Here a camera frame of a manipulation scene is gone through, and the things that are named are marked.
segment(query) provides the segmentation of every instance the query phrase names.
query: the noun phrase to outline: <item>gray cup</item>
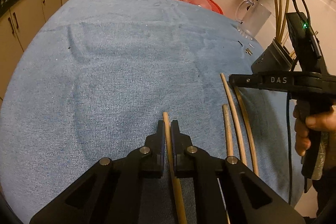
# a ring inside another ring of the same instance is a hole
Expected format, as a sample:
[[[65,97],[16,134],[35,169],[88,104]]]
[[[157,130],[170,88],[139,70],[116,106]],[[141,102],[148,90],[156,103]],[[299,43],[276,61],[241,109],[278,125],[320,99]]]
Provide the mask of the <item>gray cup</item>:
[[[283,48],[276,39],[252,64],[253,73],[265,71],[289,71],[294,60],[290,58],[289,52]]]

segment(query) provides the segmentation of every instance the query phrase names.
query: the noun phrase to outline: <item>transparent plastic mug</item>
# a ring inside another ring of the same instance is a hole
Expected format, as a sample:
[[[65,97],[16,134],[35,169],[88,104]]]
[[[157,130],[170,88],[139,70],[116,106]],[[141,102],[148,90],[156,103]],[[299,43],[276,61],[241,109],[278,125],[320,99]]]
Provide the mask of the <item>transparent plastic mug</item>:
[[[239,19],[239,12],[242,7],[250,6],[243,19]],[[271,12],[267,10],[256,0],[244,0],[236,10],[236,21],[240,24],[237,30],[247,39],[252,40],[259,30],[263,27],[267,19],[270,17]]]

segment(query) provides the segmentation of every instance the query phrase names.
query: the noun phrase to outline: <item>mug handle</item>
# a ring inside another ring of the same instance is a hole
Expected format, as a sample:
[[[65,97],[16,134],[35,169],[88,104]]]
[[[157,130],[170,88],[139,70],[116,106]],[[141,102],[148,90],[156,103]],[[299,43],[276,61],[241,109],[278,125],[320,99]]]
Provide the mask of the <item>mug handle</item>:
[[[237,10],[236,10],[236,21],[238,21],[240,24],[243,22],[241,19],[238,18],[238,14],[239,14],[239,11],[241,9],[241,7],[244,5],[244,4],[248,4],[248,5],[251,5],[253,6],[254,5],[254,1],[253,0],[244,0],[242,3],[240,3],[240,5],[238,6]]]

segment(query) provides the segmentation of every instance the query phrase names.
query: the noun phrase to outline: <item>blue tablecloth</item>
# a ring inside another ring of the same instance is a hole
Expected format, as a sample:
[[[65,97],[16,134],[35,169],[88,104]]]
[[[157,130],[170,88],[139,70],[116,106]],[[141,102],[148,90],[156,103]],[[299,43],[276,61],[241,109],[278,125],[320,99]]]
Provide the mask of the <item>blue tablecloth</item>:
[[[2,104],[0,181],[19,218],[28,223],[100,158],[121,158],[142,146],[163,111],[179,120],[181,132],[196,146],[225,158],[221,105],[227,98],[219,74],[251,73],[263,51],[233,24],[176,0],[63,5],[24,52]],[[286,95],[241,92],[260,177],[287,200]],[[293,203],[303,191],[300,170],[293,153]],[[139,223],[173,223],[168,180],[166,163],[161,180],[145,181]],[[187,217],[195,223],[192,182],[181,181]]]

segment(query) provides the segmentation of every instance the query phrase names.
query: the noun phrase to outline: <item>silver screw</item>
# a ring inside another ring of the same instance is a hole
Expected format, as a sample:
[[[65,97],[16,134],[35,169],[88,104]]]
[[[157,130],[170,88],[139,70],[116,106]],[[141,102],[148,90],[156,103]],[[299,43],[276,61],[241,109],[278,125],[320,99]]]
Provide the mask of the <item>silver screw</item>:
[[[227,158],[227,162],[230,164],[236,164],[238,162],[238,159],[234,156],[230,156]]]
[[[196,153],[197,152],[197,147],[195,147],[195,146],[189,146],[189,147],[187,147],[187,151],[189,152],[189,153]]]
[[[147,147],[147,146],[142,146],[142,147],[140,148],[140,153],[142,153],[142,154],[148,154],[150,150],[151,150],[151,149],[150,149],[149,147]]]
[[[110,163],[109,158],[101,158],[99,161],[100,165],[108,165]]]

